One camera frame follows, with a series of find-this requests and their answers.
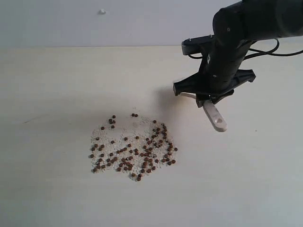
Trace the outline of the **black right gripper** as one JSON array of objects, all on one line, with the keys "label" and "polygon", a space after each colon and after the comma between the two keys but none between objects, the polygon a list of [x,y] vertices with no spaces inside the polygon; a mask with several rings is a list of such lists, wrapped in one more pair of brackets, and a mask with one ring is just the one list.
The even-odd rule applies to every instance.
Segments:
[{"label": "black right gripper", "polygon": [[221,45],[214,37],[209,61],[203,71],[174,82],[175,96],[181,93],[212,95],[213,104],[232,96],[235,88],[246,82],[252,83],[256,78],[253,70],[239,69],[248,50],[247,40]]}]

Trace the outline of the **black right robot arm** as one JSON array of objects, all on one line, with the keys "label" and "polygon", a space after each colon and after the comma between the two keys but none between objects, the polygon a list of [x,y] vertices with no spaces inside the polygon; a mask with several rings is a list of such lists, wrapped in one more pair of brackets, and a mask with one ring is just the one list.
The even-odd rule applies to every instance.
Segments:
[{"label": "black right robot arm", "polygon": [[196,95],[198,106],[231,96],[235,88],[253,82],[253,70],[241,70],[250,47],[257,41],[303,34],[301,0],[241,0],[220,9],[213,18],[213,35],[184,40],[184,55],[200,53],[197,73],[174,83],[176,96]]}]

